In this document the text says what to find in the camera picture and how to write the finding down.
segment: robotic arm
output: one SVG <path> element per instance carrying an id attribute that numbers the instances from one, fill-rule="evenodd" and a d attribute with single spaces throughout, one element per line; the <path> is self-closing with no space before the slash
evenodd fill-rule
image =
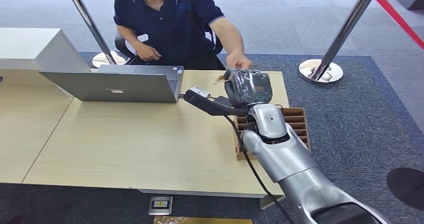
<path id="1" fill-rule="evenodd" d="M 318 169 L 304 143 L 285 123 L 279 107 L 268 104 L 272 89 L 267 74 L 231 70 L 225 79 L 229 102 L 235 108 L 209 100 L 210 94 L 197 87 L 189 89 L 184 99 L 210 115 L 248 116 L 254 126 L 241 133 L 241 145 L 280 185 L 300 223 L 389 223 L 376 210 L 335 186 Z"/>

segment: cardboard organizer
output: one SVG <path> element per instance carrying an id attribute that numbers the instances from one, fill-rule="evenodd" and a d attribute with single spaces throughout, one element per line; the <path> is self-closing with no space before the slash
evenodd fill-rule
<path id="1" fill-rule="evenodd" d="M 287 124 L 289 124 L 293 130 L 296 132 L 296 134 L 300 137 L 300 139 L 305 143 L 308 150 L 311 150 L 309 145 L 309 137 L 308 137 L 308 129 L 306 126 L 306 118 L 303 108 L 280 108 L 282 111 L 282 115 L 284 116 L 284 120 Z M 234 118 L 234 123 L 237 126 L 237 129 L 239 133 L 241 133 L 243 130 L 247 128 L 247 121 L 248 118 L 246 116 L 236 116 Z M 246 160 L 242 150 L 241 146 L 239 146 L 239 141 L 237 140 L 236 134 L 234 134 L 234 144 L 235 144 L 235 155 L 237 160 Z M 247 153 L 250 159 L 255 159 L 255 157 Z"/>

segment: chrome pole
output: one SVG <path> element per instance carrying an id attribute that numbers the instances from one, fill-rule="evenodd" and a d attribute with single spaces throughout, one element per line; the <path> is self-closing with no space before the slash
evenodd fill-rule
<path id="1" fill-rule="evenodd" d="M 324 54 L 322 60 L 308 60 L 299 65 L 299 73 L 304 79 L 317 83 L 327 84 L 339 80 L 343 76 L 343 70 L 332 63 L 334 57 L 345 43 L 349 34 L 358 23 L 372 0 L 357 0 L 354 8 L 333 40 L 330 48 Z"/>
<path id="2" fill-rule="evenodd" d="M 87 24 L 88 28 L 90 29 L 92 35 L 94 36 L 95 40 L 97 41 L 97 44 L 100 46 L 101 51 L 103 51 L 104 55 L 108 59 L 109 63 L 111 65 L 116 65 L 116 61 L 112 57 L 111 50 L 109 49 L 108 45 L 106 44 L 105 40 L 103 39 L 103 36 L 100 34 L 99 29 L 97 28 L 93 18 L 91 17 L 89 11 L 87 10 L 86 6 L 84 5 L 83 0 L 72 0 L 72 2 L 75 4 L 76 8 L 78 9 L 78 12 L 81 14 L 81 17 L 84 19 L 85 23 Z"/>

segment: man's hand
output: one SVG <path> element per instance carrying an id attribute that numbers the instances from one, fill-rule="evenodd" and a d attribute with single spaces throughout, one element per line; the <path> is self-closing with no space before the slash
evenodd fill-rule
<path id="1" fill-rule="evenodd" d="M 226 59 L 226 64 L 229 68 L 243 70 L 252 68 L 252 61 L 241 52 L 232 52 Z"/>
<path id="2" fill-rule="evenodd" d="M 162 57 L 155 48 L 145 45 L 142 42 L 138 42 L 133 47 L 138 56 L 144 61 L 159 60 Z"/>

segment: laptop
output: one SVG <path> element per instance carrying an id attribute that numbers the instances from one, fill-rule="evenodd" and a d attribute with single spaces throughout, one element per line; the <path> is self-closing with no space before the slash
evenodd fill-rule
<path id="1" fill-rule="evenodd" d="M 147 73 L 141 73 L 140 68 L 137 68 L 137 73 L 127 73 L 129 69 L 126 68 L 109 69 L 110 72 L 101 72 L 100 69 L 98 72 L 41 71 L 40 74 L 81 101 L 176 103 L 182 67 L 149 67 Z M 167 75 L 172 78 L 168 79 L 164 72 L 169 69 L 174 73 L 169 72 Z"/>

